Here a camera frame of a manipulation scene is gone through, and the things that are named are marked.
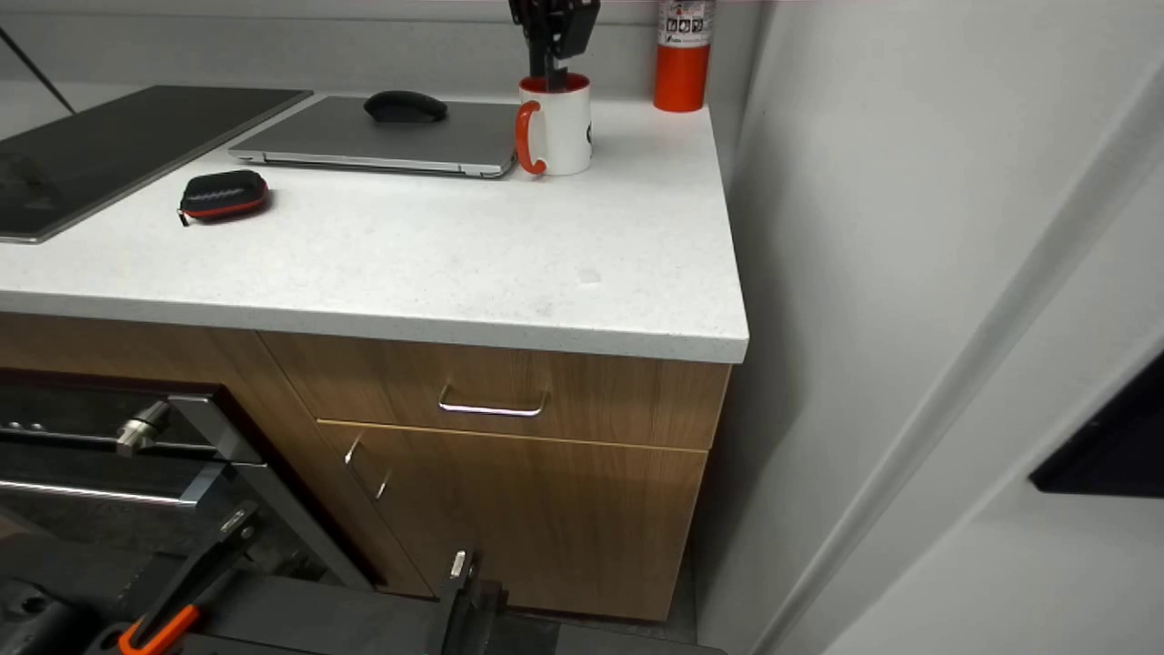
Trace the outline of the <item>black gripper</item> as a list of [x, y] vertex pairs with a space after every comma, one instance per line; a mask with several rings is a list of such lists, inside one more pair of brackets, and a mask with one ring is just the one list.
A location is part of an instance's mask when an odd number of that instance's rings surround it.
[[509, 0], [509, 16], [535, 53], [574, 59], [589, 46], [601, 0]]

